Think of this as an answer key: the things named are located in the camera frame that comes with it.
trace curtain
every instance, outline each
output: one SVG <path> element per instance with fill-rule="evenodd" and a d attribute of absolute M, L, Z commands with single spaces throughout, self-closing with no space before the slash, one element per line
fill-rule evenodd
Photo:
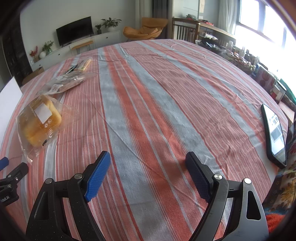
<path fill-rule="evenodd" d="M 220 0 L 218 28 L 234 33 L 237 21 L 238 0 Z"/>
<path fill-rule="evenodd" d="M 152 0 L 152 17 L 168 19 L 168 0 Z M 158 39 L 168 38 L 168 26 L 166 26 Z"/>
<path fill-rule="evenodd" d="M 142 17 L 152 17 L 152 0 L 136 0 L 136 29 L 142 27 Z"/>

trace blue textured pad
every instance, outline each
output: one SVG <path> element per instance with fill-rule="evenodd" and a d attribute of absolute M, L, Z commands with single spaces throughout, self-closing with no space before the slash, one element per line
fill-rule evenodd
<path fill-rule="evenodd" d="M 185 164 L 200 197 L 209 203 L 211 193 L 208 180 L 190 155 L 186 155 Z"/>
<path fill-rule="evenodd" d="M 87 189 L 84 195 L 86 201 L 90 201 L 94 198 L 98 190 L 103 182 L 103 179 L 107 173 L 107 170 L 110 165 L 110 153 L 106 152 L 105 155 L 102 157 L 99 164 L 96 166 L 94 172 L 92 173 L 91 177 L 87 182 Z"/>
<path fill-rule="evenodd" d="M 6 166 L 8 166 L 8 158 L 7 157 L 3 157 L 1 160 L 0 160 L 0 171 L 5 168 Z"/>

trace black tv screen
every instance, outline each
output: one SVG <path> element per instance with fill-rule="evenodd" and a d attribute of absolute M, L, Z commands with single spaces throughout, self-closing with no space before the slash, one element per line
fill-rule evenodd
<path fill-rule="evenodd" d="M 94 33 L 91 17 L 82 18 L 75 22 L 68 23 L 67 25 L 58 28 L 56 31 L 60 46 Z"/>

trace smartphone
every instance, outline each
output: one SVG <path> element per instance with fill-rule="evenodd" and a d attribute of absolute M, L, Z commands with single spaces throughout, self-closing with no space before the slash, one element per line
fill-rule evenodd
<path fill-rule="evenodd" d="M 278 116 L 265 104 L 261 105 L 266 136 L 266 154 L 280 169 L 287 165 L 286 147 Z"/>

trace white vase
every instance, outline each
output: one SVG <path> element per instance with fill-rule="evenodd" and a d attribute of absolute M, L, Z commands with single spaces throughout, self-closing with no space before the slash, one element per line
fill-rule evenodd
<path fill-rule="evenodd" d="M 111 27 L 108 27 L 108 32 L 113 32 L 115 31 L 115 27 L 111 26 Z"/>
<path fill-rule="evenodd" d="M 39 58 L 42 59 L 46 56 L 46 52 L 45 51 L 42 51 L 40 54 L 39 54 Z"/>

